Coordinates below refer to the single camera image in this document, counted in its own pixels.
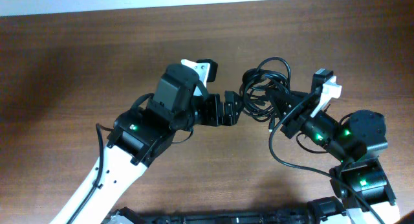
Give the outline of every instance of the green light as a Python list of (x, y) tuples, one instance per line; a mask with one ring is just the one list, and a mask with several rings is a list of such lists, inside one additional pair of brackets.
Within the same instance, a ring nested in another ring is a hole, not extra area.
[(316, 134), (316, 139), (323, 140), (323, 137), (321, 135), (319, 135), (319, 134)]
[(138, 126), (136, 126), (136, 125), (132, 124), (132, 125), (129, 127), (129, 129), (136, 131), (136, 130), (138, 130)]

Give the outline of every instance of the bundle of wires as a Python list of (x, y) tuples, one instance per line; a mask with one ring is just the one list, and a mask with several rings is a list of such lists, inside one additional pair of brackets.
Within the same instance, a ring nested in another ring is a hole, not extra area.
[[(264, 64), (271, 62), (271, 61), (279, 61), (282, 62), (287, 70), (287, 77), (279, 72), (275, 71), (269, 71), (269, 70), (263, 70), (262, 66)], [(348, 189), (352, 195), (354, 195), (360, 202), (365, 206), (378, 220), (379, 223), (384, 224), (384, 221), (381, 219), (381, 217), (372, 209), (372, 207), (365, 201), (365, 199), (357, 194), (353, 188), (345, 184), (343, 181), (341, 181), (339, 178), (332, 176), (328, 174), (327, 172), (311, 168), (308, 166), (300, 166), (297, 164), (292, 164), (289, 162), (285, 162), (281, 160), (273, 149), (273, 138), (276, 133), (276, 131), (280, 128), (280, 126), (285, 123), (285, 121), (293, 116), (295, 114), (300, 106), (306, 106), (306, 104), (312, 100), (316, 95), (317, 91), (313, 91), (307, 96), (305, 96), (301, 102), (299, 102), (296, 106), (292, 107), (292, 109), (285, 113), (288, 104), (284, 103), (284, 101), (280, 99), (272, 99), (272, 97), (266, 96), (266, 95), (255, 95), (255, 92), (261, 91), (261, 92), (267, 92), (270, 89), (276, 91), (276, 92), (282, 92), (286, 94), (290, 94), (290, 76), (291, 71), (288, 63), (279, 57), (272, 57), (267, 58), (264, 61), (262, 61), (259, 66), (255, 69), (250, 69), (243, 75), (243, 83), (240, 87), (239, 94), (243, 97), (243, 102), (245, 103), (245, 109), (243, 112), (252, 117), (254, 120), (259, 122), (266, 122), (268, 120), (279, 118), (280, 121), (272, 128), (271, 134), (269, 136), (268, 140), (268, 147), (270, 150), (270, 153), (272, 154), (273, 158), (277, 160), (277, 162), (289, 166), (292, 168), (297, 168), (301, 170), (308, 170), (311, 172), (316, 172), (318, 174), (327, 176), (331, 178), (333, 181), (339, 183), (342, 187)]]

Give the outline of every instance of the robotic arm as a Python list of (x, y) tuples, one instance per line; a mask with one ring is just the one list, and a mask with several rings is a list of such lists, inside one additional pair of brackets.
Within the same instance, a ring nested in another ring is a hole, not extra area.
[[(288, 76), (262, 70), (271, 60), (283, 62)], [(337, 122), (322, 111), (331, 98), (340, 96), (342, 87), (332, 71), (316, 72), (310, 93), (291, 91), (289, 65), (281, 58), (269, 58), (245, 73), (239, 94), (226, 91), (222, 103), (220, 95), (206, 89), (206, 82), (215, 80), (217, 67), (212, 60), (169, 65), (156, 92), (141, 96), (115, 120), (105, 147), (97, 125), (100, 158), (52, 223), (101, 223), (125, 190), (177, 143), (173, 142), (176, 131), (189, 131), (190, 138), (196, 124), (232, 126), (242, 112), (260, 122), (269, 120), (269, 148), (277, 161), (331, 178), (343, 207), (334, 197), (313, 201), (308, 204), (310, 223), (393, 223), (399, 219), (395, 195), (378, 161), (387, 148), (384, 116), (362, 110)], [(141, 108), (146, 100), (146, 108)], [(282, 161), (272, 147), (279, 127), (290, 139), (302, 132), (341, 165), (328, 174)]]

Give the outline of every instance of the white bracket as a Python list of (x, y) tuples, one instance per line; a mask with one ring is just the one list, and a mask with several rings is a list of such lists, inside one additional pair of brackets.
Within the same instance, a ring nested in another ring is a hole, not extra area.
[[(210, 64), (209, 63), (196, 63), (192, 62), (187, 59), (182, 59), (181, 64), (185, 65), (191, 69), (193, 69), (197, 74), (199, 74), (200, 81), (204, 84), (205, 87), (207, 87), (207, 78), (208, 73), (210, 72)], [(201, 96), (201, 91), (198, 87), (194, 90), (194, 96)]]
[(324, 108), (331, 98), (339, 98), (341, 96), (342, 86), (336, 84), (336, 76), (332, 76), (327, 80), (323, 85), (321, 98), (319, 104), (315, 107), (313, 112), (310, 114), (310, 117), (314, 118), (316, 114)]

